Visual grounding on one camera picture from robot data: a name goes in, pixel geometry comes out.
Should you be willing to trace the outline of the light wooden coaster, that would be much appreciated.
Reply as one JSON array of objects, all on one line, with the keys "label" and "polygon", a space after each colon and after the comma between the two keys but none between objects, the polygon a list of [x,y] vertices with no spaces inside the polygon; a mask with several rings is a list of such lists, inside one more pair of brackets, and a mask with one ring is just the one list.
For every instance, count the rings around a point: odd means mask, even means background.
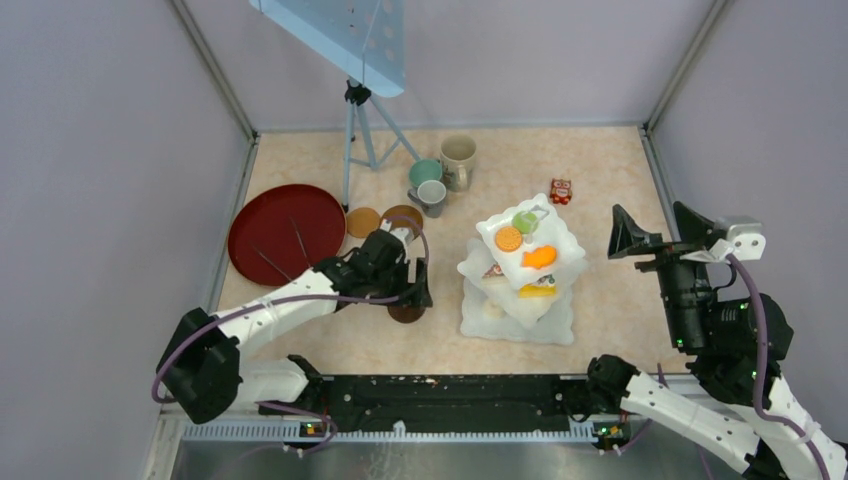
[{"label": "light wooden coaster", "polygon": [[381,215],[370,207],[351,210],[346,217],[347,233],[358,239],[366,238],[381,225]]}]

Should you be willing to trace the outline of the medium brown wooden coaster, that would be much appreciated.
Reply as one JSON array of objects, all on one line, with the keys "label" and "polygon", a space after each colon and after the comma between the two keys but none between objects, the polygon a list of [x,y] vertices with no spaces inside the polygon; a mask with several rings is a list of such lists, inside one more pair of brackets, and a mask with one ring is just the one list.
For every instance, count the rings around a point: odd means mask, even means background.
[{"label": "medium brown wooden coaster", "polygon": [[413,234],[423,230],[423,216],[411,205],[395,205],[387,209],[380,217],[380,228],[386,231],[406,229]]}]

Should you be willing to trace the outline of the teal ceramic cup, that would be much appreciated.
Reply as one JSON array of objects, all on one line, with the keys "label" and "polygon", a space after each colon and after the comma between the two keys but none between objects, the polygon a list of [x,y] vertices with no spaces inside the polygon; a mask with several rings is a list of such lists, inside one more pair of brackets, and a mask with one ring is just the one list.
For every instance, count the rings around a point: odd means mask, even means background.
[{"label": "teal ceramic cup", "polygon": [[421,159],[415,161],[408,170],[408,180],[413,188],[418,188],[427,181],[440,181],[442,166],[436,159]]}]

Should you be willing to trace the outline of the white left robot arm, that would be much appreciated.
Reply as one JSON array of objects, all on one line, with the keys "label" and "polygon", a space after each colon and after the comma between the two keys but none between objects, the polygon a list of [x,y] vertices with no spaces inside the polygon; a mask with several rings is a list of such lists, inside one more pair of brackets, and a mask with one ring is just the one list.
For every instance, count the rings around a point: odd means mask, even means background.
[{"label": "white left robot arm", "polygon": [[151,389],[160,404],[176,403],[195,424],[236,406],[276,401],[297,413],[319,404],[320,386],[293,360],[251,362],[289,331],[349,305],[429,308],[428,259],[408,247],[425,238],[412,220],[384,221],[359,247],[325,258],[286,285],[229,310],[195,308],[183,315],[156,368]]}]

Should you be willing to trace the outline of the grey ceramic cup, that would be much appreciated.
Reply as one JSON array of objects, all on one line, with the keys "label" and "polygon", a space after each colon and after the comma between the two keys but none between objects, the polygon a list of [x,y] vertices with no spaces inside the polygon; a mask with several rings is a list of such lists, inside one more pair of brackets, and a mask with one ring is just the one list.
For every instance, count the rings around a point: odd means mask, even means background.
[{"label": "grey ceramic cup", "polygon": [[447,188],[440,180],[427,180],[418,187],[410,188],[407,196],[422,209],[425,216],[438,218],[447,202]]}]

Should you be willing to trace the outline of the round beige biscuit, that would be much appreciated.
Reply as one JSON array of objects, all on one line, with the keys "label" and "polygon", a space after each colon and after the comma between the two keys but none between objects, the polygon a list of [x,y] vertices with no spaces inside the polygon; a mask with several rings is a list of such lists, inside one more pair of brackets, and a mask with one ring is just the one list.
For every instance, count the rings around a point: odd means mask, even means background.
[{"label": "round beige biscuit", "polygon": [[513,252],[522,246],[523,235],[514,226],[504,226],[495,232],[494,244],[502,252]]}]

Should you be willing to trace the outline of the beige ceramic mug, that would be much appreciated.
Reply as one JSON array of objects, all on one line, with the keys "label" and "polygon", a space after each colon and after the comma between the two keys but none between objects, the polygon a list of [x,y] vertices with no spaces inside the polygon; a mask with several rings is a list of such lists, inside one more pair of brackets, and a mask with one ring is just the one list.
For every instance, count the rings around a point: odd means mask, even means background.
[{"label": "beige ceramic mug", "polygon": [[477,144],[472,137],[463,134],[446,137],[440,144],[442,182],[451,191],[467,191],[476,160]]}]

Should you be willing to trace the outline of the white tiered serving stand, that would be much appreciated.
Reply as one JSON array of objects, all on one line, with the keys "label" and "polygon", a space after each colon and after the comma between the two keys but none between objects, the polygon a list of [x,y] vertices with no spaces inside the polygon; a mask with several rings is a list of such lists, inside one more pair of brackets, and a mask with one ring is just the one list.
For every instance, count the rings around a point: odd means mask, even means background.
[{"label": "white tiered serving stand", "polygon": [[568,346],[572,286],[586,252],[548,196],[539,193],[476,224],[457,265],[466,337]]}]

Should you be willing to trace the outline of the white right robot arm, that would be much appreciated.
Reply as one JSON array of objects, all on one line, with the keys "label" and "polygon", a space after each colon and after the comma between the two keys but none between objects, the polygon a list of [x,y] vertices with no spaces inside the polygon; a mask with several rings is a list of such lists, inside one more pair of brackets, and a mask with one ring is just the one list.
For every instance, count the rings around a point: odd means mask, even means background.
[{"label": "white right robot arm", "polygon": [[652,420],[746,479],[844,478],[845,446],[823,432],[781,371],[793,329],[745,269],[763,255],[762,224],[748,216],[710,220],[681,202],[673,211],[679,239],[666,241],[615,205],[607,255],[632,256],[639,271],[657,275],[672,346],[688,356],[690,373],[725,412],[613,355],[588,366],[589,404]]}]

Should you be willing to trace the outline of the yellow cheesecake slice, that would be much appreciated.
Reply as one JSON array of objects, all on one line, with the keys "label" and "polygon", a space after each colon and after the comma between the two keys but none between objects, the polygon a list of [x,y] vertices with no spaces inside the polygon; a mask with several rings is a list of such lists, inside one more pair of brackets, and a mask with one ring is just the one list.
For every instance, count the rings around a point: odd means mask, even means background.
[{"label": "yellow cheesecake slice", "polygon": [[557,282],[553,275],[546,275],[528,283],[518,290],[519,298],[549,297],[557,294]]}]

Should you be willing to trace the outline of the clear plastic tongs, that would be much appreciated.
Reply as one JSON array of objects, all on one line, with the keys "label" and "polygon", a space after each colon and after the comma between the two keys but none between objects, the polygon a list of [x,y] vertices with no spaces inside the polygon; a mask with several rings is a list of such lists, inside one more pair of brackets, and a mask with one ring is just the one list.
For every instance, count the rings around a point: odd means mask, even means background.
[{"label": "clear plastic tongs", "polygon": [[280,282],[296,280],[312,267],[299,227],[291,217],[261,232],[248,245]]}]

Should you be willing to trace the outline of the dark brown wooden coaster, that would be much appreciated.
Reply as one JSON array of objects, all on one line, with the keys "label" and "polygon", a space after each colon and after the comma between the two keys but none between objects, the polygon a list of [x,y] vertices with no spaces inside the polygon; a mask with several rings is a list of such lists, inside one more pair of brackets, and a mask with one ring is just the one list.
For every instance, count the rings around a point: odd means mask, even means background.
[{"label": "dark brown wooden coaster", "polygon": [[389,316],[398,323],[410,324],[418,321],[427,311],[426,307],[388,306]]}]

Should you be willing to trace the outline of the white cream puff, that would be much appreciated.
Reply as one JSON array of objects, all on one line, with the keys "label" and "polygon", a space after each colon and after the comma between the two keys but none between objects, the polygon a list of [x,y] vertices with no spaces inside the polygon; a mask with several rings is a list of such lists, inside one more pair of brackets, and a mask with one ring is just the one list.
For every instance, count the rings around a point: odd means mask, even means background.
[{"label": "white cream puff", "polygon": [[483,304],[483,312],[487,318],[491,319],[499,319],[502,318],[505,314],[505,311],[494,302],[486,300]]}]

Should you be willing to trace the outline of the orange fish-shaped cookie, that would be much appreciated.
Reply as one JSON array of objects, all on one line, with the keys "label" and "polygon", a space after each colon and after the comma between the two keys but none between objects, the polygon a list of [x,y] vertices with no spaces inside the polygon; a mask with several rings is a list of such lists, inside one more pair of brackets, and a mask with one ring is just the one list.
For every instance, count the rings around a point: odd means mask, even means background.
[{"label": "orange fish-shaped cookie", "polygon": [[532,251],[523,253],[521,266],[536,270],[544,269],[554,264],[558,258],[558,250],[551,245],[540,246]]}]

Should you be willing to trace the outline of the round green macaron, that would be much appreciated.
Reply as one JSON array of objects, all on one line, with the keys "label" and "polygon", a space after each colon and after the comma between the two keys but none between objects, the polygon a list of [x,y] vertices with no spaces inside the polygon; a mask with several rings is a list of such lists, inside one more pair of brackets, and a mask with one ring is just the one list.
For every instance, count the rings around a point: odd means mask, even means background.
[{"label": "round green macaron", "polygon": [[538,223],[539,216],[533,211],[525,210],[513,216],[511,225],[521,235],[530,235],[538,228]]}]

